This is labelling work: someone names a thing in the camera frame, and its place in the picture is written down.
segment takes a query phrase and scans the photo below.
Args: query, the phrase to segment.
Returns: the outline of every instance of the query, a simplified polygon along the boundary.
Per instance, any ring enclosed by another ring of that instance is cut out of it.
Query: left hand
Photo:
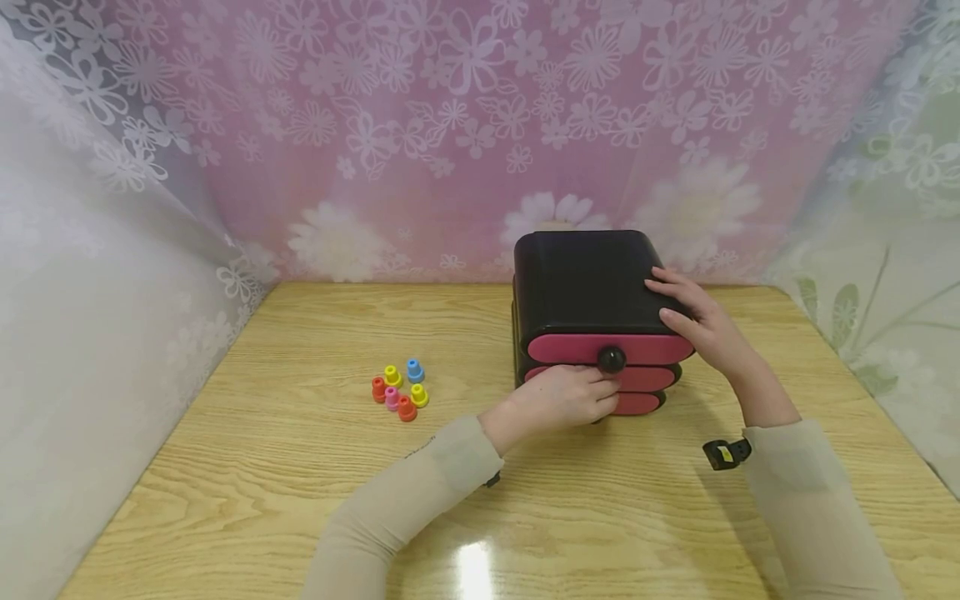
[[[533,435],[585,425],[613,412],[620,382],[594,367],[557,365],[480,416],[500,456]]]

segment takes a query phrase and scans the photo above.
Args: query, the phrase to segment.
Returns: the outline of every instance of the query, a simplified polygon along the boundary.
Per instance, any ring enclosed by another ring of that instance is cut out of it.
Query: hand
[[[663,324],[684,336],[707,364],[728,379],[737,378],[744,371],[754,369],[762,359],[737,329],[733,319],[702,287],[673,271],[654,267],[653,275],[660,279],[646,279],[647,287],[679,300],[693,319],[662,308]]]
[[[740,402],[744,424],[777,427],[801,419],[773,370],[716,300],[693,281],[672,271],[654,267],[653,275],[660,281],[646,279],[647,287],[679,300],[693,315],[689,319],[662,308],[663,323],[684,336],[707,364],[727,377]]]
[[[525,438],[592,423],[613,412],[620,382],[594,367],[557,365],[480,416],[500,456]]]

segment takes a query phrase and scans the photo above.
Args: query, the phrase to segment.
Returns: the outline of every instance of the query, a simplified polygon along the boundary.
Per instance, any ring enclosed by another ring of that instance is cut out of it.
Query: floral curtain
[[[200,195],[105,186],[126,154],[0,19],[3,598],[56,596],[265,293]]]
[[[334,281],[508,280],[524,232],[624,227],[756,281],[915,5],[0,0],[120,140],[104,185],[206,192],[267,274]]]
[[[960,2],[927,0],[770,280],[960,495]]]

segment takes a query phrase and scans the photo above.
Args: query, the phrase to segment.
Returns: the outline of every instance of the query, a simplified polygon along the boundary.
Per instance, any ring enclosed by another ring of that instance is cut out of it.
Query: green floral curtain
[[[960,2],[924,3],[768,278],[960,494]]]

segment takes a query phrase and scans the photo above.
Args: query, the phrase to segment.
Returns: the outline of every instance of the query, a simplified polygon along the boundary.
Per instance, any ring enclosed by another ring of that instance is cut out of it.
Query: sheer curtain
[[[2,19],[0,115],[0,596],[51,598],[265,288]]]
[[[770,278],[960,495],[960,3],[898,46]]]

